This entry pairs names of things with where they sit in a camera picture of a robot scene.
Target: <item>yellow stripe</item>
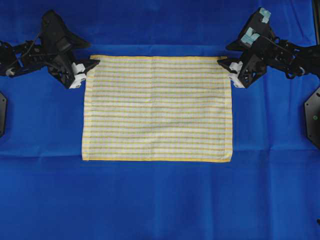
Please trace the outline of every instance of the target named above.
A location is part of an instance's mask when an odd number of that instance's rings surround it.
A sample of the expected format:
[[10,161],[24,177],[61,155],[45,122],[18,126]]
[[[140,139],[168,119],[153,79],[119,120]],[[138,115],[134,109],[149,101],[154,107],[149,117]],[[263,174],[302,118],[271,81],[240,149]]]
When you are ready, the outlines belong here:
[[[105,120],[84,120],[85,123],[105,123]],[[160,125],[160,124],[196,124],[196,125],[200,125],[200,124],[207,124],[207,125],[232,125],[233,122],[232,121],[221,121],[221,122],[211,122],[211,121],[197,121],[197,122],[170,122],[170,121],[116,121],[116,124],[156,124],[156,125]]]
[[207,163],[227,163],[230,162],[231,155],[227,158],[222,159],[210,159],[210,158],[178,158],[178,157],[131,157],[131,158],[123,158],[123,157],[82,157],[84,161],[132,161],[132,162],[141,162],[141,161],[169,161],[169,162],[207,162]]
[[112,74],[227,74],[226,71],[108,71],[108,70],[95,70],[95,73],[112,73]]
[[210,94],[210,93],[217,93],[217,94],[231,94],[230,90],[221,91],[215,90],[211,88],[208,91],[125,91],[125,90],[87,90],[87,92],[91,93],[120,93],[120,94]]
[[[149,136],[82,136],[85,139],[151,139]],[[232,140],[232,137],[202,137],[202,136],[157,136],[157,139],[197,139],[197,140]]]
[[[99,64],[96,69],[99,68],[108,68],[108,69],[141,69],[141,66],[110,66],[110,64]],[[156,66],[155,69],[171,69],[171,70],[222,70],[221,66],[219,67],[164,67]]]
[[98,112],[98,113],[126,113],[126,114],[232,114],[231,111],[128,111],[128,110],[85,110],[86,113]]
[[[124,145],[133,145],[133,144],[145,144],[146,142],[127,142],[127,141],[82,141],[82,144],[124,144]],[[214,142],[187,142],[187,141],[152,141],[155,144],[185,144],[185,145],[211,145],[211,146],[232,146],[232,142],[225,143],[214,143]]]
[[85,114],[85,117],[91,117],[91,118],[123,118],[123,119],[230,119],[232,120],[232,117],[220,117],[220,116],[123,116],[123,115],[90,115]]
[[[174,127],[174,126],[143,126],[143,127],[134,127],[134,126],[91,126],[85,125],[87,130],[84,130],[84,133],[116,133],[116,134],[152,134],[155,132],[152,131],[111,131],[111,130],[89,130],[89,129],[96,129],[96,128],[116,128],[116,129],[158,129],[158,128],[180,128],[180,129],[211,129],[211,130],[232,130],[232,127]],[[161,131],[164,134],[207,134],[207,135],[230,135],[232,132],[199,132],[199,131]]]
[[224,85],[224,84],[230,84],[229,80],[225,80],[225,81],[123,81],[123,80],[98,80],[95,77],[91,77],[91,76],[87,76],[87,81],[86,83],[91,85],[94,83],[117,83],[117,84],[175,84],[175,85],[180,85],[180,84],[197,84],[197,85],[205,85],[205,84],[209,84],[209,85]]
[[[84,152],[86,155],[150,155],[149,152]],[[155,152],[155,154],[164,154],[164,155],[196,155],[196,156],[209,156],[209,157],[225,157],[225,154],[214,154],[214,153],[204,153],[204,152]]]
[[[126,150],[126,149],[150,149],[150,147],[128,147],[128,146],[83,146],[82,149],[121,149],[121,150]],[[186,149],[186,150],[203,150],[203,151],[220,151],[224,152],[225,150],[227,151],[232,151],[232,148],[207,148],[207,147],[172,147],[172,146],[153,146],[152,149],[175,149],[175,150],[180,150],[180,149]]]
[[229,99],[229,96],[112,96],[112,95],[88,95],[87,93],[84,95],[87,98],[119,98],[119,99],[209,99],[209,98],[225,98]]
[[96,78],[113,78],[113,79],[193,79],[193,80],[200,80],[200,79],[223,79],[223,76],[121,76],[121,75],[94,75]]
[[[93,89],[92,86],[86,85],[86,89]],[[177,89],[177,86],[121,86],[121,85],[95,85],[94,88],[125,88],[125,89]],[[200,86],[181,86],[179,89],[226,89],[223,92],[231,92],[229,87],[200,87]]]
[[180,129],[211,129],[211,130],[232,130],[232,127],[208,127],[208,126],[113,126],[113,125],[86,125],[87,128],[116,128],[116,129],[161,129],[161,128],[180,128]]
[[225,56],[110,56],[110,55],[101,55],[96,54],[92,55],[90,57],[91,59],[125,59],[125,60],[136,60],[136,59],[142,59],[142,60],[220,60],[225,59]]
[[[132,109],[198,109],[198,108],[206,108],[207,106],[117,106],[117,105],[91,105],[91,104],[84,104],[84,106],[88,108],[132,108]],[[232,109],[232,107],[227,106],[208,106],[211,109]]]
[[128,103],[128,104],[228,104],[231,105],[232,101],[217,101],[217,100],[207,100],[207,101],[157,101],[157,102],[146,102],[146,101],[123,101],[123,100],[85,100],[86,103]]

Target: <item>black bracket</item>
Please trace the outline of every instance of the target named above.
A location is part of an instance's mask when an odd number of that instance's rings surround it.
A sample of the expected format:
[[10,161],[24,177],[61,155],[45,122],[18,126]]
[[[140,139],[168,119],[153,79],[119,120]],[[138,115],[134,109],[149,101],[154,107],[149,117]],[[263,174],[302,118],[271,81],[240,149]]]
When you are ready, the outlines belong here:
[[5,133],[7,99],[0,92],[0,137]]
[[308,139],[320,149],[320,88],[304,103]]
[[[301,47],[282,40],[271,29],[271,13],[260,7],[251,15],[237,40],[226,49],[240,51],[240,58],[226,58],[218,63],[237,78],[238,85],[248,88],[267,72],[267,66],[293,79],[309,73],[320,77],[320,45]],[[231,66],[240,64],[238,70]]]

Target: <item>towel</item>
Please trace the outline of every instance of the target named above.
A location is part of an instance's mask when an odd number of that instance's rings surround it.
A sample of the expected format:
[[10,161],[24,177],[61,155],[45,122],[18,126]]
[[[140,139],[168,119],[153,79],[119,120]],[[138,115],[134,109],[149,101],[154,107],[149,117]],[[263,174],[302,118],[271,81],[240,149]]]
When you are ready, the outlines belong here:
[[229,162],[231,83],[221,57],[94,55],[82,159]]

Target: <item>blue cloth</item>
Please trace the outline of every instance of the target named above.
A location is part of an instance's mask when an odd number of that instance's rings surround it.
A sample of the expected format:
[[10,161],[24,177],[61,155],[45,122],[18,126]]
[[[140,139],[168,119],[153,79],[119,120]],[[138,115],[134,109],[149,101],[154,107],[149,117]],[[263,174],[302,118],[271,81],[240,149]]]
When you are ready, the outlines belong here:
[[[238,56],[225,46],[259,6],[282,39],[315,44],[305,0],[2,1],[0,39],[32,40],[54,9],[92,43],[78,57]],[[84,86],[66,90],[45,68],[1,77],[0,239],[319,239],[320,151],[303,109],[318,85],[268,68],[233,88],[230,163],[83,162]]]

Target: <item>dish towel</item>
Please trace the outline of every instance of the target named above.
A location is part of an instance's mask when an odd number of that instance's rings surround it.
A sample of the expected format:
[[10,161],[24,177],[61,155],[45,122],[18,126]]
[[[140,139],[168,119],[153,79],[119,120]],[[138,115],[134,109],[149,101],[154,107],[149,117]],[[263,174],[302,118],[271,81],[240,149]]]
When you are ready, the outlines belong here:
[[94,55],[82,159],[229,162],[231,82],[221,57]]

